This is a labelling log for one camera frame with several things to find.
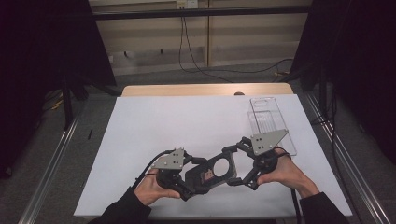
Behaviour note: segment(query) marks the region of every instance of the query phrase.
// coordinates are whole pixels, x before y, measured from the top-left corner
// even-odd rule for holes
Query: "clear plastic box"
[[[280,113],[276,98],[274,97],[250,99],[248,117],[253,134],[288,130],[285,120],[283,120]],[[297,155],[297,150],[291,141],[290,133],[285,135],[278,146],[285,148],[291,156]]]

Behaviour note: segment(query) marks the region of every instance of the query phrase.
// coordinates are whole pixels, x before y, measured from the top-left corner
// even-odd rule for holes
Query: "white table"
[[[351,216],[318,139],[296,95],[273,95],[297,149],[294,162],[340,211]],[[78,202],[77,217],[97,217],[117,201],[158,153],[184,147],[195,157],[211,158],[242,136],[250,136],[248,100],[253,96],[160,96],[118,98],[90,177]],[[238,176],[252,159],[234,153]],[[187,202],[160,199],[150,218],[216,219],[294,217],[290,190],[277,183],[253,191],[222,185]]]

